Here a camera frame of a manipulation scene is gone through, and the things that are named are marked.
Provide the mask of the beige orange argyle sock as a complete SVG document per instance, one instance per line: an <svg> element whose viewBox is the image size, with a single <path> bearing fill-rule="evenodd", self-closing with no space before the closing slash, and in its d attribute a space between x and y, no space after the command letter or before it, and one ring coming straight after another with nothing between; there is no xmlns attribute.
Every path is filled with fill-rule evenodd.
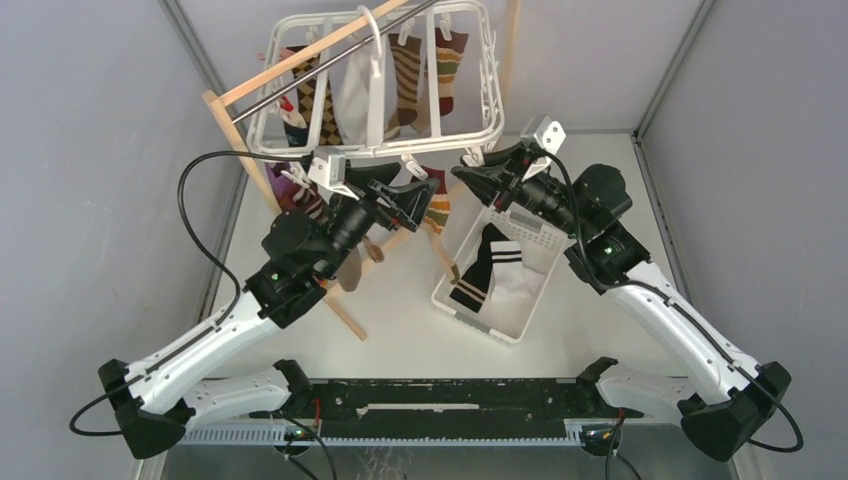
<svg viewBox="0 0 848 480"><path fill-rule="evenodd" d="M372 262L382 263L384 261L385 255L383 253L382 248L377 243L375 243L368 235L365 235L363 237L362 243L369 259Z"/></svg>

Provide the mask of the white plastic clip hanger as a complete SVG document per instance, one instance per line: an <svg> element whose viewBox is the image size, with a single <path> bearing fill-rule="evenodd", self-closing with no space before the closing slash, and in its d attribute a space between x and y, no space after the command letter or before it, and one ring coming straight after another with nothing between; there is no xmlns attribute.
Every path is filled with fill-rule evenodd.
<svg viewBox="0 0 848 480"><path fill-rule="evenodd" d="M243 116L253 152L480 153L504 130L496 35L478 1L288 16L263 62L269 82Z"/></svg>

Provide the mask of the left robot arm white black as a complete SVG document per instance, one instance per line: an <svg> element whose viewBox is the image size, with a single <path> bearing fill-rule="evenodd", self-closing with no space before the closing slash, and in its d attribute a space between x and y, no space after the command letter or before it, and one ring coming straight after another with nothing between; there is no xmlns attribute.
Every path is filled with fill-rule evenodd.
<svg viewBox="0 0 848 480"><path fill-rule="evenodd" d="M439 189L435 178L393 187L397 163L354 169L354 196L337 194L319 221L290 210L261 245L269 257L225 307L144 359L113 359L98 370L119 434L136 459L178 444L186 433L254 412L305 414L312 384L294 360L240 378L209 379L233 355L281 331L323 300L326 285L374 224L416 231Z"/></svg>

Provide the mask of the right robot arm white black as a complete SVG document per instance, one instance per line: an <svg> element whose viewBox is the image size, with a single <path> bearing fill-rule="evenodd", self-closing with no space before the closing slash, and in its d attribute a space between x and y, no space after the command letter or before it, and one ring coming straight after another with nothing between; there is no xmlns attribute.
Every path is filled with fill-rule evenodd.
<svg viewBox="0 0 848 480"><path fill-rule="evenodd" d="M684 370L680 378L665 377L600 358L579 377L584 412L602 416L617 408L675 424L699 451L724 462L783 411L790 373L725 338L622 224L632 200L618 169L593 164L571 178L555 155L527 140L487 155L479 166L456 166L452 174L483 205L497 211L520 206L565 233L574 274L633 318Z"/></svg>

